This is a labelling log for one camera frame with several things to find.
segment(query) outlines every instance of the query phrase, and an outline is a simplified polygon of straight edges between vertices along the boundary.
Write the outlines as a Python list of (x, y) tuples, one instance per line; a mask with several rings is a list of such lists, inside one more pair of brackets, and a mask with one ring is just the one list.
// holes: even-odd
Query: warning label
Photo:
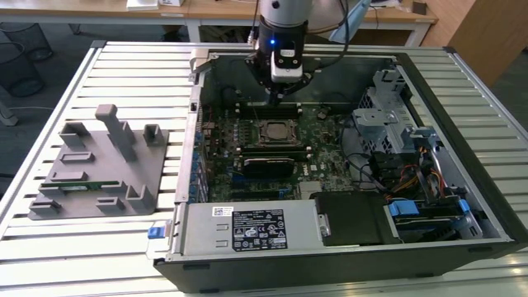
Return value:
[(231, 212), (231, 249), (235, 252), (286, 248), (281, 209)]

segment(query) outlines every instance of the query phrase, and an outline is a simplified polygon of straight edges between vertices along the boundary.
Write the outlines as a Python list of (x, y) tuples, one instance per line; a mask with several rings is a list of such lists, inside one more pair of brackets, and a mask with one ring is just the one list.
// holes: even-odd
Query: white sticker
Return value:
[(230, 217), (231, 209), (231, 206), (214, 206), (213, 217)]
[(182, 17), (182, 14), (161, 14), (161, 17)]

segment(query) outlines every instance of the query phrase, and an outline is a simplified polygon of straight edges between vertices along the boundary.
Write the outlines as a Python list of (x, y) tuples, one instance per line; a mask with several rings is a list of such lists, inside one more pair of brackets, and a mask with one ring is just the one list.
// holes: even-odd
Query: desk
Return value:
[[(201, 25), (250, 26), (254, 4), (233, 0), (186, 0), (181, 7), (126, 11), (126, 0), (2, 0), (0, 22), (66, 24), (186, 25), (190, 42), (199, 42)], [(418, 46), (437, 18), (394, 8), (369, 11), (361, 29), (411, 31), (405, 46)]]

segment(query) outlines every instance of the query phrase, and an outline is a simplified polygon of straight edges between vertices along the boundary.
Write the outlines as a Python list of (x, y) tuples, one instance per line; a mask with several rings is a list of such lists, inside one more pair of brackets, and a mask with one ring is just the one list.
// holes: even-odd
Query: wastebasket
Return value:
[(19, 43), (0, 43), (0, 85), (13, 97), (33, 95), (43, 87)]
[(41, 61), (53, 54), (38, 24), (0, 23), (0, 31), (11, 42), (25, 47), (25, 54), (31, 61)]

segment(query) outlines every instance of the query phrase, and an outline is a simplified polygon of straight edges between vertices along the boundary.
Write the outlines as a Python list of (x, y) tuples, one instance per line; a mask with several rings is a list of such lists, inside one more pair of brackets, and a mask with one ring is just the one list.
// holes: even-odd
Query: black plastic cover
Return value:
[(375, 192), (317, 192), (317, 214), (325, 215), (329, 236), (322, 237), (323, 246), (397, 244), (383, 210), (385, 200)]

